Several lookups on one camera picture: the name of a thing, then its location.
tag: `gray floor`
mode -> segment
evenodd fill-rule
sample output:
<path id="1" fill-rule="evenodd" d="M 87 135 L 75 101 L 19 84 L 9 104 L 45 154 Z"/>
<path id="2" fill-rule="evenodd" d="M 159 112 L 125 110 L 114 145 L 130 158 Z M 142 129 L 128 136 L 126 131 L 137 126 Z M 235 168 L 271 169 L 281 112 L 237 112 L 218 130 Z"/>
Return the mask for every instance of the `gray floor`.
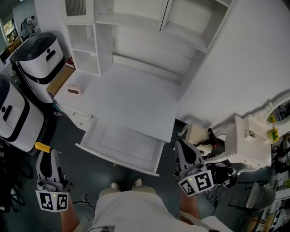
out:
<path id="1" fill-rule="evenodd" d="M 127 190 L 131 188 L 134 179 L 140 176 L 143 178 L 144 185 L 153 187 L 163 200 L 168 211 L 175 216 L 179 210 L 180 188 L 175 184 L 172 177 L 172 172 L 176 166 L 173 146 L 177 139 L 177 132 L 181 129 L 180 126 L 175 125 L 171 143 L 164 146 L 157 171 L 160 174 L 159 177 L 151 177 L 121 166 L 114 167 L 113 163 L 100 159 L 76 147 L 75 143 L 79 143 L 82 140 L 84 131 L 76 128 L 65 117 L 57 118 L 55 132 L 49 145 L 57 151 L 62 152 L 60 154 L 62 170 L 72 177 L 75 186 L 75 189 L 71 192 L 73 201 L 81 200 L 81 195 L 88 194 L 88 200 L 95 205 L 99 193 L 104 188 L 108 188 L 111 181 L 117 181 L 120 184 L 121 190 Z M 26 159 L 34 168 L 37 157 L 27 157 Z M 251 178 L 257 180 L 258 176 L 261 176 L 263 179 L 265 172 L 262 170 L 254 176 L 248 174 L 241 175 L 246 180 Z M 2 231 L 61 231 L 59 214 L 39 209 L 35 195 L 36 180 L 36 173 L 34 173 L 33 180 L 22 178 L 23 188 L 20 192 L 25 198 L 26 206 L 21 207 L 19 213 L 10 212 L 2 214 L 2 217 L 0 217 L 0 225 L 2 224 L 4 227 Z M 236 187 L 225 193 L 217 209 L 206 198 L 203 198 L 203 194 L 198 195 L 198 208 L 201 217 L 204 218 L 214 214 L 233 231 L 244 231 L 244 216 L 248 212 L 239 211 L 228 206 L 229 199 L 234 194 L 235 189 Z M 87 205 L 78 204 L 75 206 L 80 218 L 83 216 L 93 218 L 92 210 Z"/>

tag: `human arm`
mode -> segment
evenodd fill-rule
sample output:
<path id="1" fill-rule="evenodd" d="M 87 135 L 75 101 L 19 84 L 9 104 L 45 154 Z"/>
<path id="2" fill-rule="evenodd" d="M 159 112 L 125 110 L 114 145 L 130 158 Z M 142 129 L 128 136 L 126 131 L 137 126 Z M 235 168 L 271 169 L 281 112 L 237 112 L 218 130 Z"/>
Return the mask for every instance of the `human arm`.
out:
<path id="1" fill-rule="evenodd" d="M 200 215 L 198 212 L 197 197 L 187 197 L 184 191 L 181 190 L 180 195 L 180 210 L 194 216 L 196 219 L 200 220 Z M 180 221 L 192 225 L 192 222 L 182 215 L 179 216 Z"/>
<path id="2" fill-rule="evenodd" d="M 62 221 L 62 232 L 73 232 L 80 223 L 71 197 L 68 198 L 68 210 L 60 212 L 60 218 Z"/>

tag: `white shirt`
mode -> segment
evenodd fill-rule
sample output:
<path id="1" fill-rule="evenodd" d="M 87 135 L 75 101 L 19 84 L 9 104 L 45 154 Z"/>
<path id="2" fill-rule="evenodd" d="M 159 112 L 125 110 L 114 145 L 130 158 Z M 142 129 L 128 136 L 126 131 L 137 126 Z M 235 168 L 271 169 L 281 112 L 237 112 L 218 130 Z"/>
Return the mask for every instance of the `white shirt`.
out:
<path id="1" fill-rule="evenodd" d="M 128 191 L 102 196 L 89 232 L 208 232 L 175 219 L 160 197 Z"/>

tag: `cardboard box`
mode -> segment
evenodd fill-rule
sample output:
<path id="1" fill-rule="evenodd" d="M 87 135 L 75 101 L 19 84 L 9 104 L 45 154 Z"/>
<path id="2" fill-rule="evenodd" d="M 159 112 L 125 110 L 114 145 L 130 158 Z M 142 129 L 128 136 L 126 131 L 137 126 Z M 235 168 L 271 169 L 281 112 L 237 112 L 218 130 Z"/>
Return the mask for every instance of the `cardboard box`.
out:
<path id="1" fill-rule="evenodd" d="M 75 71 L 74 68 L 70 68 L 68 66 L 64 66 L 62 70 L 57 74 L 57 76 L 53 79 L 50 85 L 47 87 L 46 91 L 53 98 L 58 93 L 63 84 L 67 81 L 67 79 L 71 76 L 71 74 Z"/>

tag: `white wall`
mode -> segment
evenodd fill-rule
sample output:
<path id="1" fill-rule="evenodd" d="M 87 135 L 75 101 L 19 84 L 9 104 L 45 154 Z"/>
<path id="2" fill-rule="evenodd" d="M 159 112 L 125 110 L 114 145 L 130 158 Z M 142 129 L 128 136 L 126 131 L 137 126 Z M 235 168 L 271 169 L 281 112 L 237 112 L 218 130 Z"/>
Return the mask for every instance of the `white wall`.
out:
<path id="1" fill-rule="evenodd" d="M 64 56 L 71 57 L 68 48 L 69 40 L 60 13 L 59 0 L 35 0 L 35 8 L 41 32 L 54 33 Z"/>
<path id="2" fill-rule="evenodd" d="M 12 14 L 16 30 L 18 34 L 22 35 L 23 37 L 26 37 L 28 35 L 25 30 L 21 32 L 21 23 L 23 22 L 23 20 L 34 15 L 34 23 L 37 24 L 38 22 L 34 0 L 23 0 L 19 2 L 16 6 L 12 8 Z"/>
<path id="3" fill-rule="evenodd" d="M 222 34 L 181 98 L 177 118 L 212 126 L 290 89 L 290 11 L 282 0 L 238 0 Z"/>

